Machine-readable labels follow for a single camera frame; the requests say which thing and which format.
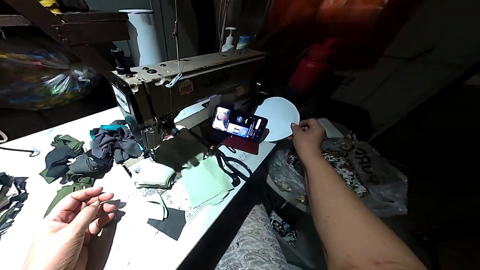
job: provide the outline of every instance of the scissors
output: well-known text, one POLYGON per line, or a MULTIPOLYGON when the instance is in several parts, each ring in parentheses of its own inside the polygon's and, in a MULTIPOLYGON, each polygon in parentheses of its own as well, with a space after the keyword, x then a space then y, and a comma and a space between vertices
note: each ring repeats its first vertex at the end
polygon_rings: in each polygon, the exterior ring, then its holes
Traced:
POLYGON ((243 163, 242 161, 236 158, 227 157, 222 151, 220 151, 220 149, 218 149, 218 147, 212 144, 209 144, 205 139, 201 138, 195 132, 191 130, 189 130, 189 132, 190 134, 192 134, 192 136, 194 136, 197 140, 199 140, 203 145, 205 145, 208 148, 209 156, 216 157, 219 167, 223 170, 224 173, 226 173, 228 176, 232 178, 233 187, 237 187, 238 185, 240 185, 240 178, 242 178, 245 181, 250 180, 250 177, 252 176, 253 173, 245 163, 243 163), (236 163, 242 166, 248 172, 249 175, 247 176, 244 173, 240 172, 232 163, 236 163))

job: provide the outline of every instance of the white table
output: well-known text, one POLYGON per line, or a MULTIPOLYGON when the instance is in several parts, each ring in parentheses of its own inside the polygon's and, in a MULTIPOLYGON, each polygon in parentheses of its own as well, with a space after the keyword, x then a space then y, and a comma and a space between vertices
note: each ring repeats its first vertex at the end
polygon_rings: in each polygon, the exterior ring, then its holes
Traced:
MULTIPOLYGON (((57 190, 62 186, 59 184, 59 180, 47 184, 38 175, 45 168, 45 156, 53 149, 50 142, 54 136, 68 134, 80 141, 85 141, 86 145, 89 145, 91 142, 89 131, 91 129, 99 127, 101 124, 110 124, 118 119, 123 119, 122 113, 119 108, 113 108, 2 144, 4 147, 41 151, 41 154, 37 157, 30 158, 28 153, 0 150, 0 172, 7 172, 7 174, 16 177, 29 177, 26 185, 26 190, 29 193, 28 199, 15 218, 13 226, 0 240, 2 269, 21 268, 33 239, 36 225, 43 219, 47 207, 55 197, 57 190)), ((258 156, 241 151, 234 154, 225 147, 220 149, 227 156, 243 160, 254 171, 274 146, 275 144, 268 142, 261 143, 258 156)), ((114 200, 120 199, 127 202, 127 206, 121 209, 126 213, 121 221, 113 228, 109 227, 102 232, 102 236, 104 233, 108 235, 108 233, 114 232, 113 245, 106 261, 105 270, 176 269, 244 183, 242 180, 241 184, 232 190, 220 205, 205 206, 184 227, 178 241, 175 241, 148 225, 146 220, 141 220, 138 215, 135 215, 137 204, 132 200, 135 197, 133 196, 136 192, 135 186, 124 168, 114 164, 111 171, 103 179, 98 179, 95 182, 95 186, 104 187, 105 192, 115 193, 114 200)), ((181 192, 182 188, 183 181, 179 179, 172 190, 176 189, 181 192)))

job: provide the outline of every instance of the clear plastic bag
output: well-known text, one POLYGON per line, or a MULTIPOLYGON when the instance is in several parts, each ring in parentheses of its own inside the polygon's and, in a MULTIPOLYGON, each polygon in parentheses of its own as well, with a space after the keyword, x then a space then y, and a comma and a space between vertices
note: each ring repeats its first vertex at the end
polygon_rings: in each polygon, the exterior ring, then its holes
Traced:
MULTIPOLYGON (((302 201, 306 196, 304 172, 291 142, 275 148, 269 175, 282 191, 302 201)), ((407 214, 407 177, 366 142, 325 140, 324 157, 360 200, 377 216, 407 214)))
POLYGON ((326 153, 345 157, 367 192, 360 198, 378 217, 407 214, 407 177, 366 142, 326 140, 326 153))
POLYGON ((291 141, 279 143, 270 158, 268 174, 281 191, 291 192, 299 201, 306 203, 305 178, 301 174, 303 171, 289 162, 292 150, 291 141))
POLYGON ((38 37, 0 40, 0 107, 41 110, 88 95, 101 78, 56 44, 38 37))

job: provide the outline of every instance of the soap dispenser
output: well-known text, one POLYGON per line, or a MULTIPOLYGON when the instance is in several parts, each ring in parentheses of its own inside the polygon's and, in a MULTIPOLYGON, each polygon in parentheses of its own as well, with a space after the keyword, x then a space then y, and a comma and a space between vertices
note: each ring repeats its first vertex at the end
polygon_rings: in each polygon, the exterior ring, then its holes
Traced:
POLYGON ((222 52, 235 48, 235 45, 233 45, 232 32, 233 30, 237 30, 237 29, 235 27, 227 27, 225 28, 225 30, 230 30, 230 36, 227 37, 225 44, 222 46, 222 52))

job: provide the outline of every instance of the knob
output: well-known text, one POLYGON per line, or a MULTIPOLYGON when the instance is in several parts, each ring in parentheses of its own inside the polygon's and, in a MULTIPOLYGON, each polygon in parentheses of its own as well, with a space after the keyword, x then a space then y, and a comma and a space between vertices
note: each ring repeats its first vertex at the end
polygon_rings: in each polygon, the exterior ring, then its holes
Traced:
POLYGON ((115 57, 115 63, 117 64, 117 67, 115 69, 117 70, 119 75, 125 75, 125 74, 131 74, 130 68, 127 66, 127 62, 125 61, 125 58, 123 57, 125 53, 123 52, 122 49, 112 49, 111 53, 113 57, 115 57))
POLYGON ((172 130, 170 131, 170 135, 176 137, 178 135, 180 135, 180 130, 176 127, 172 128, 172 130))

